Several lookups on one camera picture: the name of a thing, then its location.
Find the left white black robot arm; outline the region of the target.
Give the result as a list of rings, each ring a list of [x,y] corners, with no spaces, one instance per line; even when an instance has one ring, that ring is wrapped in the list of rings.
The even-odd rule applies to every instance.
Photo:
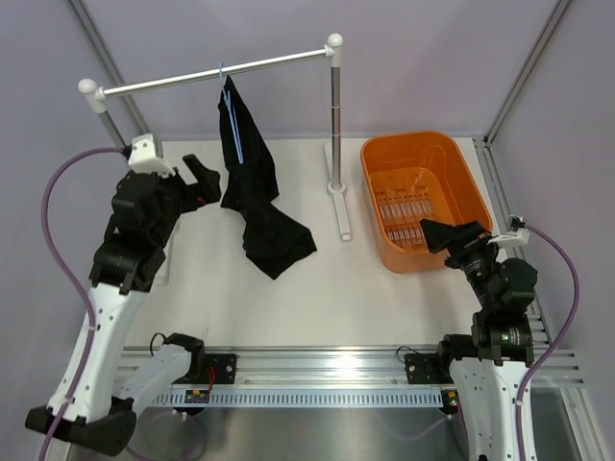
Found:
[[[174,167],[164,172],[130,168],[111,199],[111,217],[93,257],[89,286],[83,287],[58,252],[48,213],[62,172],[90,155],[84,152],[63,164],[49,180],[41,204],[45,242],[86,308],[61,383],[46,404],[26,417],[26,428],[44,437],[41,460],[55,439],[116,456],[128,446],[140,414],[164,389],[178,380],[213,377],[203,341],[172,333],[118,393],[113,391],[126,339],[165,261],[173,230],[183,214],[220,200],[219,173],[194,155],[183,158],[194,183],[185,182]]]

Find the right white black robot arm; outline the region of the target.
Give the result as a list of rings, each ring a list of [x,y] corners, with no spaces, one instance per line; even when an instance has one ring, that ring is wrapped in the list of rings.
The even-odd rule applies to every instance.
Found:
[[[472,460],[534,460],[527,372],[534,363],[528,308],[537,271],[520,258],[498,260],[497,238],[479,222],[420,222],[428,250],[447,252],[445,265],[462,271],[480,308],[471,332],[439,342],[435,370],[456,388]]]

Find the black shorts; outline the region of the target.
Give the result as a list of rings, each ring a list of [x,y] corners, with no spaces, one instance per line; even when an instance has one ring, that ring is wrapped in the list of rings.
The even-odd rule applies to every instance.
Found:
[[[277,279],[296,262],[317,251],[309,228],[273,205],[280,195],[273,157],[231,77],[225,87],[234,103],[244,163],[234,150],[229,115],[222,94],[218,103],[219,133],[227,188],[221,206],[245,221],[242,248],[246,257],[270,279]]]

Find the blue wire hanger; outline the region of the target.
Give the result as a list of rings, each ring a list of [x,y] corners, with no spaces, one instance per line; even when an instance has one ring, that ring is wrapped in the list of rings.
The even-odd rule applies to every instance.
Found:
[[[227,112],[229,115],[229,122],[230,122],[233,140],[234,140],[234,150],[236,153],[237,162],[239,165],[241,165],[244,163],[244,156],[243,156],[243,150],[242,150],[242,145],[241,145],[240,133],[239,133],[239,128],[237,124],[236,113],[234,110],[234,103],[232,100],[232,95],[231,95],[231,92],[225,87],[226,80],[222,72],[223,65],[224,65],[224,62],[221,61],[218,66],[218,80],[219,80],[219,83],[221,84],[221,94],[222,94],[223,101],[224,101],[224,104],[227,108]]]

